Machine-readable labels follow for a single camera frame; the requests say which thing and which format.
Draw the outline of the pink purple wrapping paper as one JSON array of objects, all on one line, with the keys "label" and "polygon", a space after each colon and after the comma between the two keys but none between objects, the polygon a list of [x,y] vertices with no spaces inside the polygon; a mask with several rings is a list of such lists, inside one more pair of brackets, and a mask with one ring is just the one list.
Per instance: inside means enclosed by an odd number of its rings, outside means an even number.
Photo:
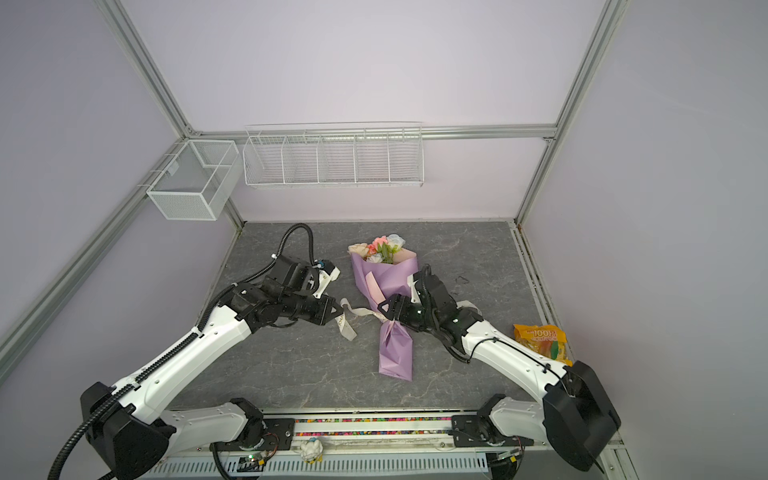
[{"label": "pink purple wrapping paper", "polygon": [[[372,263],[358,253],[350,254],[355,284],[365,296],[371,311],[380,314],[378,306],[393,295],[411,299],[408,278],[419,270],[417,254],[404,249],[389,263]],[[380,374],[399,380],[413,377],[413,341],[406,328],[397,321],[384,319],[379,332]]]}]

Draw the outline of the white fake rose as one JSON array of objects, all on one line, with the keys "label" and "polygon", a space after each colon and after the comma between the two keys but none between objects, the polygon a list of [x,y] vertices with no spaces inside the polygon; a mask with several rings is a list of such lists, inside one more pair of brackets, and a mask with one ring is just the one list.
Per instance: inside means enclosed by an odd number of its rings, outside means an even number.
[{"label": "white fake rose", "polygon": [[376,253],[376,254],[368,256],[366,258],[366,261],[368,263],[374,263],[374,264],[383,263],[384,262],[384,257],[383,257],[383,255],[381,253]]},{"label": "white fake rose", "polygon": [[387,236],[387,244],[389,246],[389,249],[393,253],[396,253],[403,249],[405,245],[405,240],[397,234],[391,234]]}]

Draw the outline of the cream printed ribbon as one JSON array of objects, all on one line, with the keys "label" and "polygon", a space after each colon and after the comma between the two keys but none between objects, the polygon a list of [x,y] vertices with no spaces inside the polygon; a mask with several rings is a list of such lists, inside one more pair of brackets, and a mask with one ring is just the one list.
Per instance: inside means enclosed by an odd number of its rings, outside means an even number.
[{"label": "cream printed ribbon", "polygon": [[[481,312],[471,302],[460,301],[460,302],[458,302],[458,305],[460,307],[471,307],[471,308],[475,309],[481,315]],[[384,315],[378,311],[378,306],[374,310],[371,310],[371,309],[368,309],[368,308],[363,308],[363,307],[352,308],[351,304],[348,302],[348,300],[346,298],[342,299],[341,306],[343,308],[343,314],[338,319],[338,323],[340,325],[340,329],[346,328],[346,327],[350,327],[351,326],[351,322],[353,320],[356,320],[358,318],[364,318],[364,317],[374,317],[378,321],[380,321],[381,323],[385,323],[387,321],[393,321],[393,320],[386,319],[384,317]]]}]

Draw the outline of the red pink fake rose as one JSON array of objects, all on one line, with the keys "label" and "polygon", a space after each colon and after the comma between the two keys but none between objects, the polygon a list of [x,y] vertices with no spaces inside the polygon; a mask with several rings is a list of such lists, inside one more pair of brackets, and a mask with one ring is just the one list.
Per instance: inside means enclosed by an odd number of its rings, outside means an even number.
[{"label": "red pink fake rose", "polygon": [[379,253],[381,251],[382,246],[386,245],[387,243],[388,243],[388,240],[386,237],[378,237],[374,239],[368,245],[368,255],[374,255],[376,253]]}]

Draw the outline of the cream fake rose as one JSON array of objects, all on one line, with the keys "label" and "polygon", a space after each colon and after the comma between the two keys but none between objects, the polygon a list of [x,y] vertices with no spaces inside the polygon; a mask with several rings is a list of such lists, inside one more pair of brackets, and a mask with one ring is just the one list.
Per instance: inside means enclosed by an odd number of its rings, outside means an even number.
[{"label": "cream fake rose", "polygon": [[347,249],[349,254],[356,254],[362,258],[367,258],[369,255],[369,245],[366,243],[358,243],[350,245]]}]

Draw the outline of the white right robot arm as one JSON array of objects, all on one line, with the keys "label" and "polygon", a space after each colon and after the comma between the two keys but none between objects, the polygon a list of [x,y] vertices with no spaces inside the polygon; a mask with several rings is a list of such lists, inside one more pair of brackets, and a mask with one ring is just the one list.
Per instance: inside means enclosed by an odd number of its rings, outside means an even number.
[{"label": "white right robot arm", "polygon": [[504,335],[473,307],[447,293],[416,289],[395,294],[378,310],[389,320],[437,338],[456,359],[482,362],[523,389],[531,402],[496,394],[475,414],[460,439],[502,446],[540,441],[571,467],[588,471],[618,432],[620,417],[594,370],[537,353]]}]

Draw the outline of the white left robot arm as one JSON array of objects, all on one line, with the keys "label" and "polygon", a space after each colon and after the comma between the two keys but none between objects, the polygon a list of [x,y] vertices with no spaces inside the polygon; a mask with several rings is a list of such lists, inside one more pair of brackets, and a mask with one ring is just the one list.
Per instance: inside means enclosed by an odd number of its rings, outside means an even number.
[{"label": "white left robot arm", "polygon": [[172,411],[176,396],[232,347],[285,318],[323,326],[339,317],[338,301],[316,291],[267,279],[234,284],[207,306],[184,337],[112,385],[94,383],[81,396],[82,423],[57,453],[47,474],[61,477],[81,439],[108,467],[109,479],[136,479],[164,457],[210,444],[260,448],[268,436],[262,412],[244,398],[220,406]]}]

